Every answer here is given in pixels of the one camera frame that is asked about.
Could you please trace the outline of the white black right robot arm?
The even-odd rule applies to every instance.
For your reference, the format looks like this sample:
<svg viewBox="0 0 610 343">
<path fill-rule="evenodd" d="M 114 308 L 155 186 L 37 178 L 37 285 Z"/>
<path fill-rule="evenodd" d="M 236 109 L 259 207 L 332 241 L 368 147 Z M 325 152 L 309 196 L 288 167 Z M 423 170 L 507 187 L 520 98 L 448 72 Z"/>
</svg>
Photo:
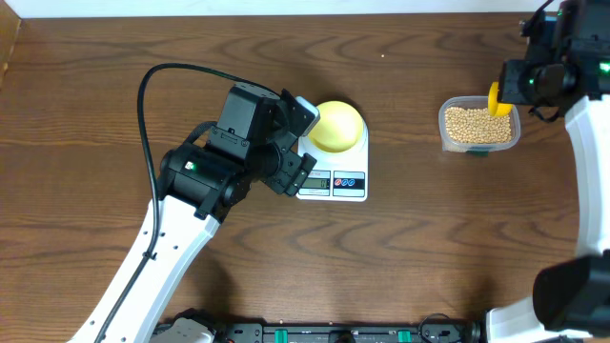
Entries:
<svg viewBox="0 0 610 343">
<path fill-rule="evenodd" d="M 490 101 L 554 108 L 571 140 L 579 197 L 575 258 L 539 272 L 533 293 L 495 308 L 488 342 L 576 342 L 609 334 L 609 0 L 570 0 L 520 24 L 523 58 L 507 60 Z"/>
</svg>

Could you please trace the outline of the yellow measuring scoop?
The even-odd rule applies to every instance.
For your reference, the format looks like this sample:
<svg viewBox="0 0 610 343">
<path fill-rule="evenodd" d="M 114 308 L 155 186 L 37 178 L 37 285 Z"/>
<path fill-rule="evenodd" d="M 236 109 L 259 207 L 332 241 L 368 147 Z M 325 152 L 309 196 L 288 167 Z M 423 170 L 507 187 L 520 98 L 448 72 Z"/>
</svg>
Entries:
<svg viewBox="0 0 610 343">
<path fill-rule="evenodd" d="M 487 109 L 493 117 L 503 117 L 510 114 L 513 105 L 505 104 L 498 101 L 499 94 L 499 83 L 495 81 L 492 83 L 488 92 Z"/>
</svg>

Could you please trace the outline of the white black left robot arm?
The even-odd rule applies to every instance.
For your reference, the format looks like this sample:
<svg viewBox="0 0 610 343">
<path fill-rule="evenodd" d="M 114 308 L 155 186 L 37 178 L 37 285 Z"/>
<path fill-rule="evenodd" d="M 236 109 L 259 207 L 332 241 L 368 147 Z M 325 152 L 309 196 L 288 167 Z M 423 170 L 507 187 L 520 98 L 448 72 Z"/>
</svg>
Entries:
<svg viewBox="0 0 610 343">
<path fill-rule="evenodd" d="M 147 342 L 185 271 L 254 182 L 294 196 L 315 159 L 293 150 L 318 109 L 288 91 L 237 83 L 217 122 L 162 159 L 136 239 L 74 342 Z"/>
</svg>

